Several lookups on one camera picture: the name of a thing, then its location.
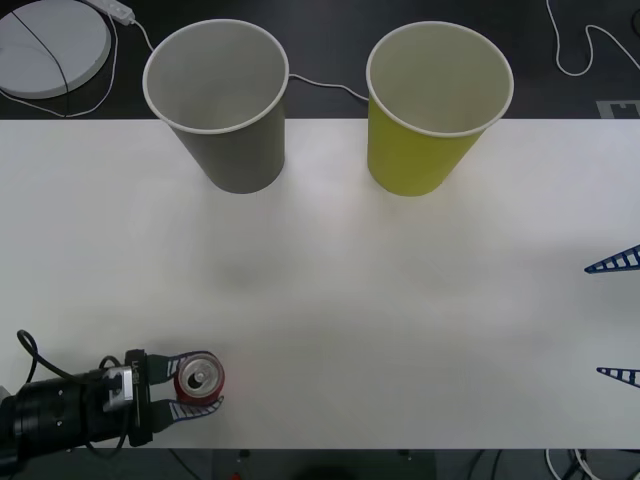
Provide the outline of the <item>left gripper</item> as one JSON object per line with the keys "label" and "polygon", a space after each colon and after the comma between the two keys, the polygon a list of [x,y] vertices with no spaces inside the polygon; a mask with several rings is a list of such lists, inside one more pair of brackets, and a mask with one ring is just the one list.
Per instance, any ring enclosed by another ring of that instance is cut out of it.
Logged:
{"label": "left gripper", "polygon": [[146,355],[144,350],[134,349],[126,352],[123,365],[107,368],[104,360],[97,369],[84,374],[82,445],[92,447],[97,442],[117,439],[117,447],[123,447],[125,440],[131,447],[139,447],[149,443],[153,433],[175,423],[216,413],[224,402],[223,396],[209,405],[158,400],[151,403],[151,429],[149,384],[172,380],[188,361],[196,359],[219,363],[215,355],[202,350],[166,356]]}

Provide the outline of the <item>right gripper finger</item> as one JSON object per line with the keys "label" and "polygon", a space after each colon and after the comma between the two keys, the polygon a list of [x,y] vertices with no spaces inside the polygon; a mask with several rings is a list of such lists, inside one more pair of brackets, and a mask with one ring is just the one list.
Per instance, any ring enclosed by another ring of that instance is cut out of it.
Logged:
{"label": "right gripper finger", "polygon": [[597,367],[596,371],[624,384],[640,387],[640,371],[637,369]]}
{"label": "right gripper finger", "polygon": [[584,268],[587,274],[638,271],[640,269],[639,245],[609,256]]}

